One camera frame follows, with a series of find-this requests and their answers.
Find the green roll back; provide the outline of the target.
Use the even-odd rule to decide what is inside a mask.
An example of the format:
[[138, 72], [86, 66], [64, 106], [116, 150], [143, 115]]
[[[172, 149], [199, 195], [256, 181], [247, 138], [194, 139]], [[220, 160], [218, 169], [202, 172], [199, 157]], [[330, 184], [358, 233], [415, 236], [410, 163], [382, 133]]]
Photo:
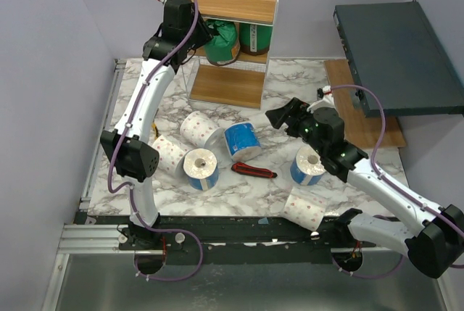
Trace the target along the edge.
[[204, 45], [206, 58], [211, 65], [225, 66], [234, 63], [240, 52], [239, 33], [231, 21], [206, 21], [214, 29], [214, 38]]

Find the green roll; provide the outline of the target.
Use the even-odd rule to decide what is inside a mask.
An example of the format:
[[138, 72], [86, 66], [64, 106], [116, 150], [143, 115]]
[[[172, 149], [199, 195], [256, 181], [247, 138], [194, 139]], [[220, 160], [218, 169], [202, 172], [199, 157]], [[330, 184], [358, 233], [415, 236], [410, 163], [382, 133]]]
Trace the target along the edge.
[[267, 54], [270, 49], [273, 27], [248, 23], [239, 24], [241, 51], [251, 56]]
[[214, 38], [204, 45], [206, 58], [211, 65], [225, 66], [234, 63], [240, 52], [239, 33], [231, 21], [206, 21], [214, 29]]

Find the green roll front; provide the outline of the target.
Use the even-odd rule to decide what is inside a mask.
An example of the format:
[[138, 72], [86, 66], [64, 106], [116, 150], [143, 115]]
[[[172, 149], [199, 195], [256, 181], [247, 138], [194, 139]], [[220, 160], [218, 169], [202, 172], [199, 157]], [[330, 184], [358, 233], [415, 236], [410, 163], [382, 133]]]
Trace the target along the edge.
[[267, 54], [270, 49], [273, 27], [248, 23], [239, 24], [241, 51], [251, 56]]

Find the white wire wooden shelf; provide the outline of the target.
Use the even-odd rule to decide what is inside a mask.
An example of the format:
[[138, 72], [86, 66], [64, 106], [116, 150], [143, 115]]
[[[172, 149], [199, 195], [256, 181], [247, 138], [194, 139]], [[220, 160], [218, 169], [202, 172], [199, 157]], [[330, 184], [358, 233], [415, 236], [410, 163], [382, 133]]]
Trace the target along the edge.
[[278, 0], [198, 0], [212, 40], [191, 51], [191, 101], [259, 108]]

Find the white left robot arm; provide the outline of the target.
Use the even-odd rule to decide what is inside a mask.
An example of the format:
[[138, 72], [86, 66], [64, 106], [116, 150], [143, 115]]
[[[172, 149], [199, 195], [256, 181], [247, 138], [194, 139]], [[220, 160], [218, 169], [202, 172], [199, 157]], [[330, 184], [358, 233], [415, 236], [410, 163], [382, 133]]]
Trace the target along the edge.
[[149, 145], [152, 120], [189, 52], [210, 39], [197, 0], [165, 0], [162, 23], [143, 45], [141, 73], [128, 106], [114, 129], [100, 137], [109, 160], [107, 188], [112, 194], [128, 188], [130, 221], [140, 226], [136, 241], [145, 249], [155, 248], [161, 239], [160, 230], [153, 226], [159, 212], [152, 176], [160, 156]]

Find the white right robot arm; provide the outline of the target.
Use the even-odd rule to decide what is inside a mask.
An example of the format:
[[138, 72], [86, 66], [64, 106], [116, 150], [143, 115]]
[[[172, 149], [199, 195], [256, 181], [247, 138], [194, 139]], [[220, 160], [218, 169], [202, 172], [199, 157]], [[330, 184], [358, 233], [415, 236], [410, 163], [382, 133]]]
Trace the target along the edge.
[[333, 230], [343, 247], [367, 241], [407, 257], [422, 274], [439, 278], [448, 268], [458, 268], [463, 255], [463, 211], [443, 207], [412, 191], [379, 168], [373, 155], [348, 142], [344, 121], [333, 107], [312, 109], [293, 98], [265, 113], [275, 129], [302, 139], [318, 154], [327, 173], [371, 195], [396, 217], [382, 221], [360, 210], [348, 210]]

